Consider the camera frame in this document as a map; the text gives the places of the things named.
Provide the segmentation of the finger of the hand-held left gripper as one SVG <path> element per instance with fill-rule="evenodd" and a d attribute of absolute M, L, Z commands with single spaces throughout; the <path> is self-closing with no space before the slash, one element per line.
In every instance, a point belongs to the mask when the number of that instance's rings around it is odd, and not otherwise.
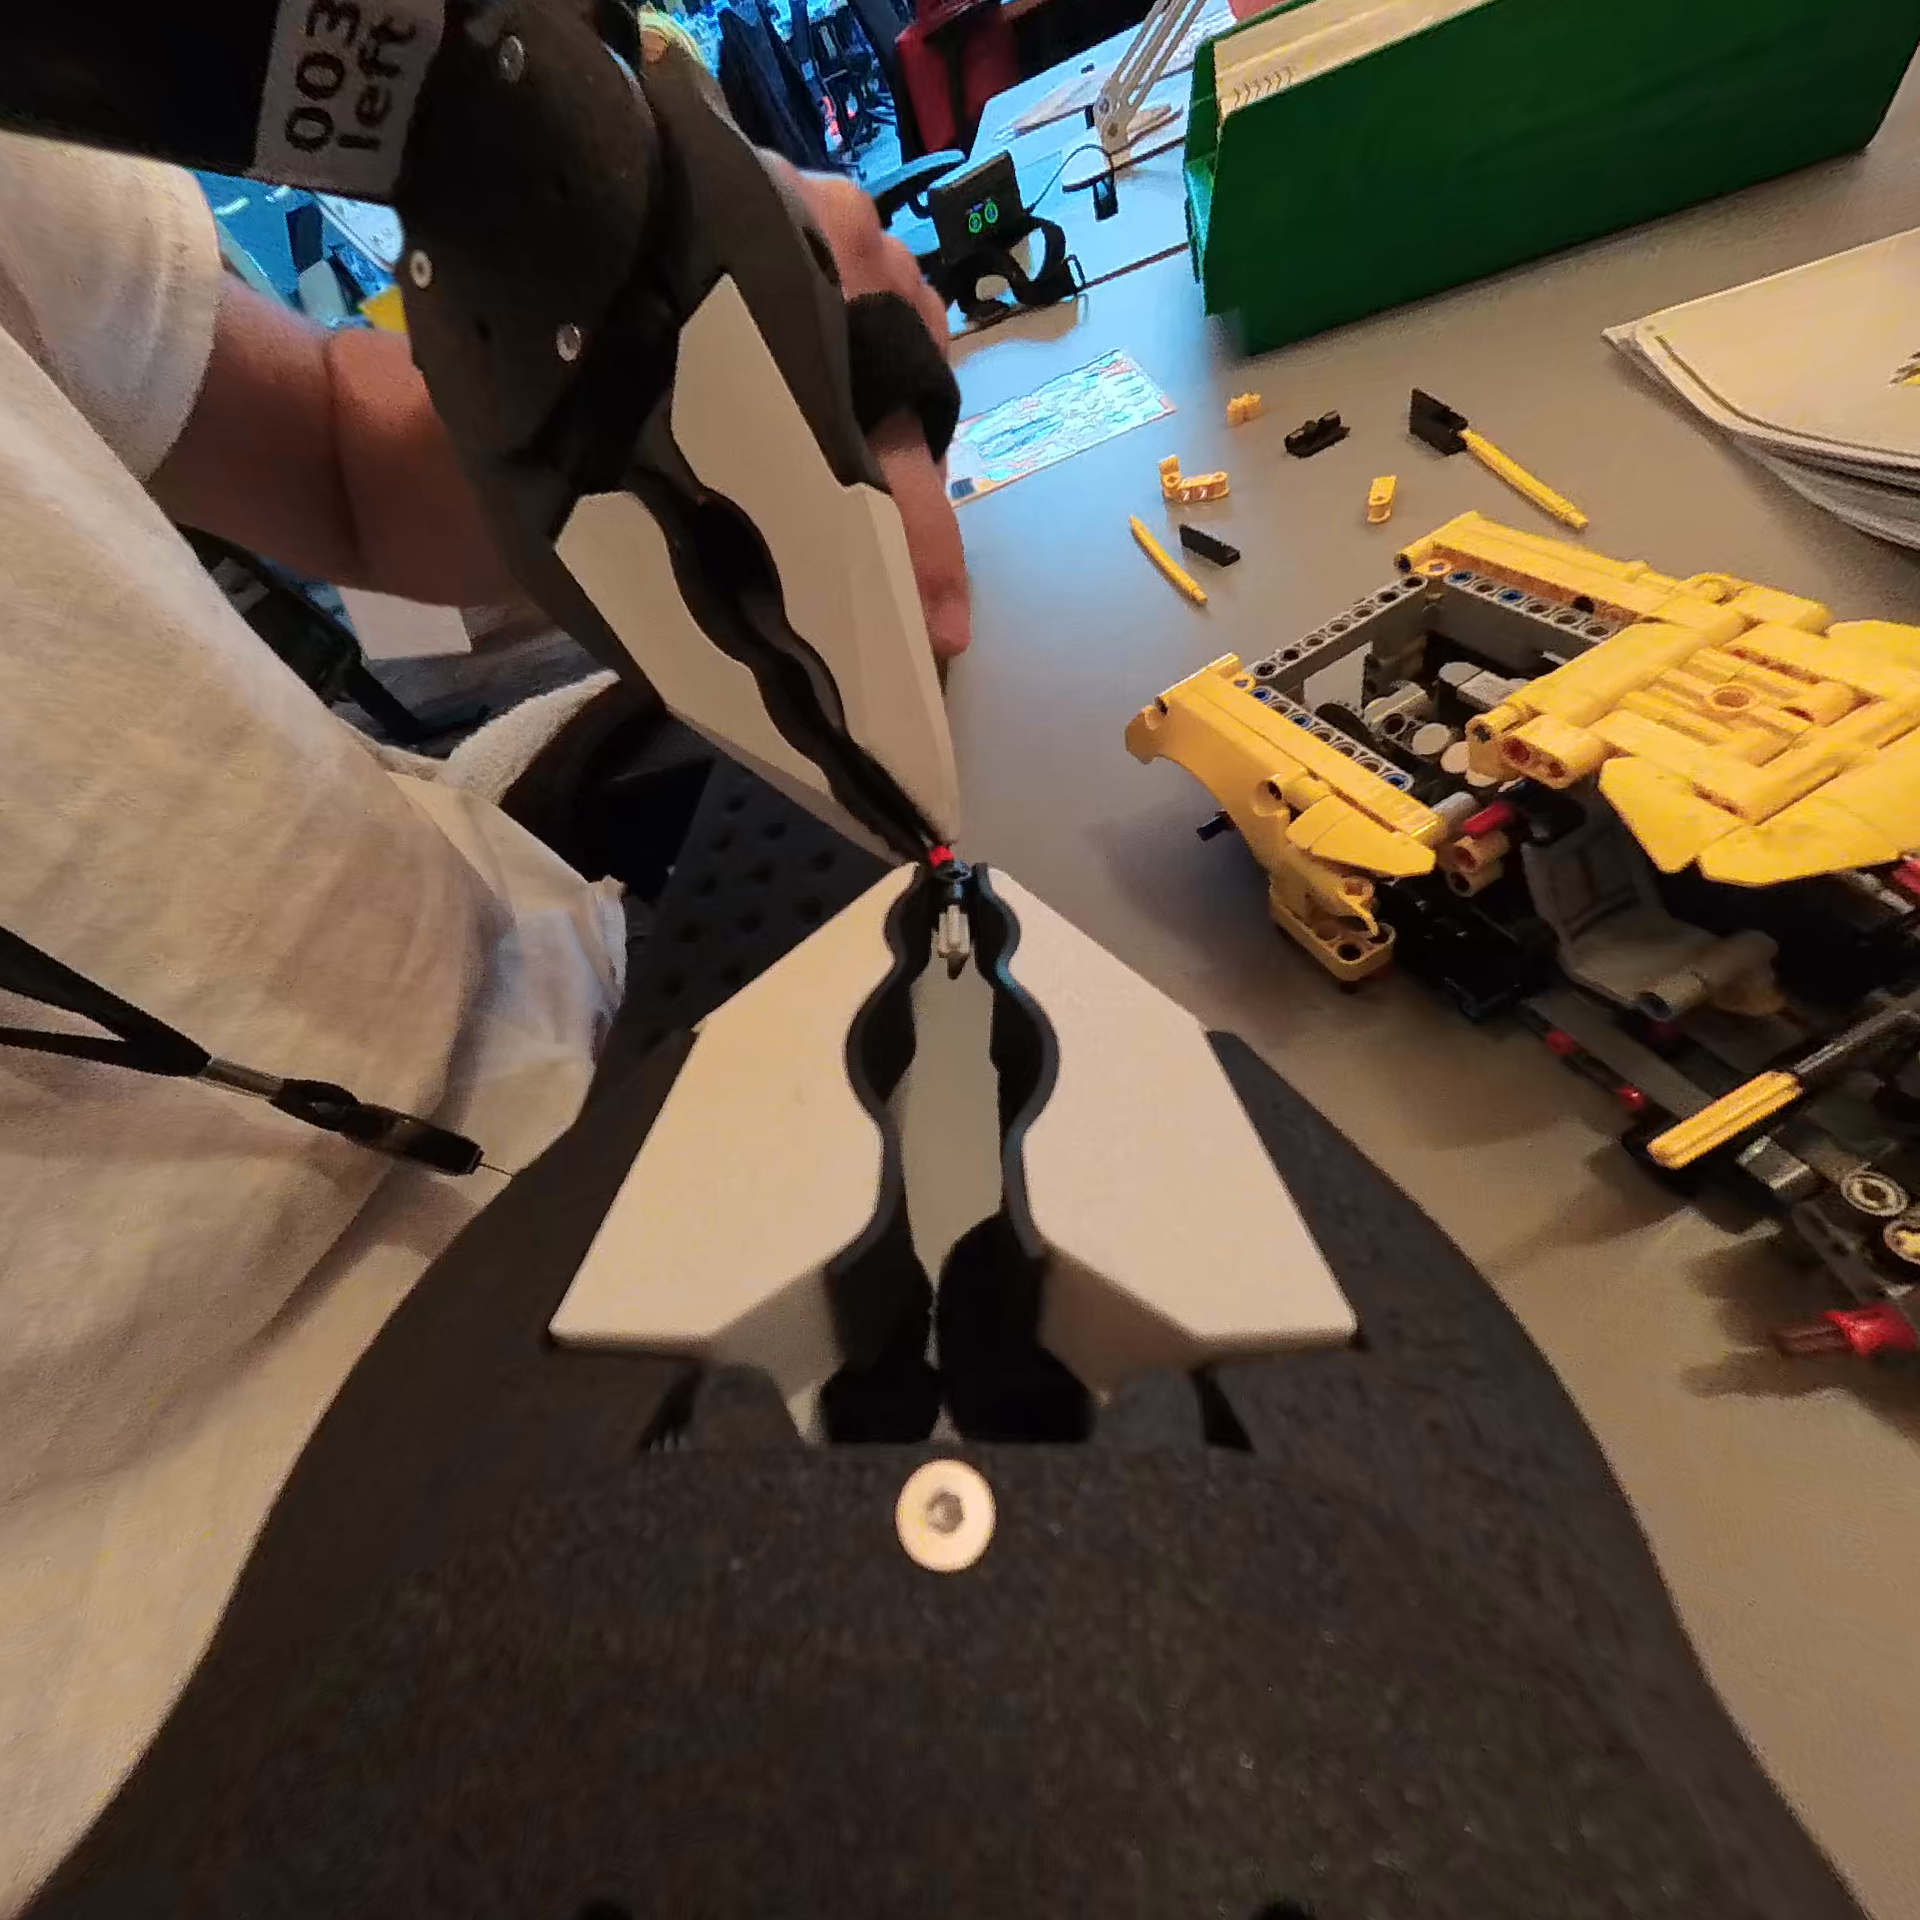
<path fill-rule="evenodd" d="M 817 704 L 844 762 L 903 804 L 919 840 L 954 840 L 954 738 L 896 502 L 833 472 L 732 277 L 682 330 L 672 432 L 764 544 L 785 624 L 830 684 Z"/>
<path fill-rule="evenodd" d="M 558 558 L 674 718 L 864 850 L 906 858 L 833 796 L 824 770 L 779 733 L 751 666 L 698 624 L 666 535 L 636 495 L 584 495 Z"/>

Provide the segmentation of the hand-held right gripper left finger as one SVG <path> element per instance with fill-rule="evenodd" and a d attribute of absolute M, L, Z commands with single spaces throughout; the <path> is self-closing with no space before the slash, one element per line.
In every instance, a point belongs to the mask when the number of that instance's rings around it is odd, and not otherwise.
<path fill-rule="evenodd" d="M 894 868 L 702 1018 L 558 1344 L 840 1373 L 918 1321 L 894 1097 L 928 942 L 927 872 Z"/>

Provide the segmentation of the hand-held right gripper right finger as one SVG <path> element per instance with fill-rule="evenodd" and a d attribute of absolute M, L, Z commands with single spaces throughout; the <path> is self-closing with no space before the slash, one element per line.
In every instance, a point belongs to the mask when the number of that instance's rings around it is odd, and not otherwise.
<path fill-rule="evenodd" d="M 1092 1397 L 1345 1349 L 1358 1313 L 1211 1033 L 1006 871 L 977 868 L 1000 1217 L 1040 1349 Z"/>

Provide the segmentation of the yellow toy brick car model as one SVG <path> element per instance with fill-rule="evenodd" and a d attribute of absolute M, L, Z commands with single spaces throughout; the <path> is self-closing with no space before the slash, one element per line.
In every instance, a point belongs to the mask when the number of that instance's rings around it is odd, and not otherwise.
<path fill-rule="evenodd" d="M 1919 638 L 1475 512 L 1126 729 L 1336 982 L 1524 1026 L 1690 1200 L 1844 1301 L 1783 1353 L 1916 1360 Z"/>

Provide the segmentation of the person's left forearm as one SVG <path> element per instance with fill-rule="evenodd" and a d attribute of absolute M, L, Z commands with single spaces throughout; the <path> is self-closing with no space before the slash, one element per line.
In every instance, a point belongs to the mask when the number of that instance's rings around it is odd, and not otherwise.
<path fill-rule="evenodd" d="M 529 605 L 403 336 L 326 329 L 233 273 L 150 493 L 171 521 L 328 585 Z"/>

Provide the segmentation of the person's left hand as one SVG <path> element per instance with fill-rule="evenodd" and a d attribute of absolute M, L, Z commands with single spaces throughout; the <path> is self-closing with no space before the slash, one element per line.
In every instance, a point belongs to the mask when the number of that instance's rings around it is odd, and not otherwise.
<path fill-rule="evenodd" d="M 874 327 L 849 325 L 856 334 L 856 378 L 880 377 L 896 388 L 906 373 L 938 373 L 952 391 L 944 303 L 908 246 L 883 229 L 874 199 L 842 175 L 803 172 L 769 151 L 759 158 L 779 181 L 792 209 L 824 238 L 850 314 L 876 318 Z M 928 438 L 928 399 L 903 396 L 898 406 L 874 413 L 864 425 L 903 524 L 931 650 L 947 665 L 972 641 L 972 604 L 962 535 L 947 493 L 947 460 Z"/>

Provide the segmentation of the black dimpled chair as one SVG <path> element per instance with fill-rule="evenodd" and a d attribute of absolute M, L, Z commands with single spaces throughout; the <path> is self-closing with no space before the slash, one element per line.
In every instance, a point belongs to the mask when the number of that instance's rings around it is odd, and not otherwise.
<path fill-rule="evenodd" d="M 690 1030 L 883 874 L 650 693 L 590 677 L 511 719 L 537 746 L 503 808 L 579 874 L 623 888 L 628 982 L 611 1062 Z"/>

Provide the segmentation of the colourful sticker sheet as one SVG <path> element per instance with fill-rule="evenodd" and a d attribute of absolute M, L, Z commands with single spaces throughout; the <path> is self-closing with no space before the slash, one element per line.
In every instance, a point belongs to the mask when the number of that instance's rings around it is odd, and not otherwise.
<path fill-rule="evenodd" d="M 1105 351 L 966 418 L 947 455 L 950 500 L 996 493 L 1172 413 L 1164 386 L 1130 351 Z"/>

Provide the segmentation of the yellow thin toy rod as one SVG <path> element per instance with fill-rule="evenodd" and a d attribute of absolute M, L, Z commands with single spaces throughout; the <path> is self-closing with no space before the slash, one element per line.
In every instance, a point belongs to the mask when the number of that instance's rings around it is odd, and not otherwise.
<path fill-rule="evenodd" d="M 1127 518 L 1127 529 L 1143 554 L 1143 559 L 1160 573 L 1160 578 L 1191 608 L 1208 608 L 1209 592 L 1177 561 L 1161 540 L 1150 529 L 1140 516 Z"/>
<path fill-rule="evenodd" d="M 1578 502 L 1560 493 L 1560 489 L 1551 487 L 1543 477 L 1523 465 L 1482 432 L 1466 425 L 1459 432 L 1459 440 L 1462 448 L 1467 455 L 1473 455 L 1482 468 L 1486 468 L 1510 489 L 1520 493 L 1529 504 L 1545 512 L 1556 524 L 1570 528 L 1578 535 L 1584 535 L 1588 529 L 1592 518 L 1588 514 L 1584 514 L 1584 510 L 1578 506 Z"/>

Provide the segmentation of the small black toy robot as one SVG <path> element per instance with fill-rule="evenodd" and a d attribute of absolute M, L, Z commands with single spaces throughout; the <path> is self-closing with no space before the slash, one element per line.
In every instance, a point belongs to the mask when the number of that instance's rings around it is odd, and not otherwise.
<path fill-rule="evenodd" d="M 939 177 L 927 206 L 935 246 L 919 255 L 922 273 L 972 329 L 1086 293 L 1065 229 L 1027 202 L 1010 152 Z"/>

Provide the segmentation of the red office chair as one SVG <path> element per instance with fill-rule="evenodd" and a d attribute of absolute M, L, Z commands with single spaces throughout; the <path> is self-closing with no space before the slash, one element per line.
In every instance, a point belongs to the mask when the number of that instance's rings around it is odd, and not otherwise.
<path fill-rule="evenodd" d="M 988 102 L 1020 79 L 1004 1 L 918 1 L 896 58 L 927 152 L 969 151 Z"/>

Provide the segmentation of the wooden document stand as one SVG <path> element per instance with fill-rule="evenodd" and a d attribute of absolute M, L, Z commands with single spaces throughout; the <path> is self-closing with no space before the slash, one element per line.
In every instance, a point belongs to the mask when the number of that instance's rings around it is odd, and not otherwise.
<path fill-rule="evenodd" d="M 1131 32 L 1000 94 L 977 142 L 995 151 L 1076 124 L 1114 172 L 1167 152 L 1184 133 L 1184 76 L 1202 42 L 1233 23 L 1228 1 L 1156 1 Z"/>

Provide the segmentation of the white paper stack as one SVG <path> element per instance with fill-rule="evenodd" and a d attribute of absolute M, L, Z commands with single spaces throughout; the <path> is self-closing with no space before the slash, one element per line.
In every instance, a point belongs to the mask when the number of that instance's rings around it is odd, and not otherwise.
<path fill-rule="evenodd" d="M 1486 8 L 1486 1 L 1308 1 L 1279 7 L 1211 40 L 1220 118 Z"/>

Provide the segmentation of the green storage bin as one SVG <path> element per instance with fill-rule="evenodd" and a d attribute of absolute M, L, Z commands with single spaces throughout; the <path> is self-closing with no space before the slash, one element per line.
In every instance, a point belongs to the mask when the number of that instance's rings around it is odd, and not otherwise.
<path fill-rule="evenodd" d="M 1916 1 L 1486 4 L 1228 118 L 1202 42 L 1191 266 L 1242 349 L 1856 152 L 1919 40 Z"/>

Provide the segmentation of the open instruction booklet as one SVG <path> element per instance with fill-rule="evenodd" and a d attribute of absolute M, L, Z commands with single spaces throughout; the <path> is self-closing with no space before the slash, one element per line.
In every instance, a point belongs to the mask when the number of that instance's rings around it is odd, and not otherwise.
<path fill-rule="evenodd" d="M 1919 545 L 1919 229 L 1606 329 L 1790 490 Z"/>

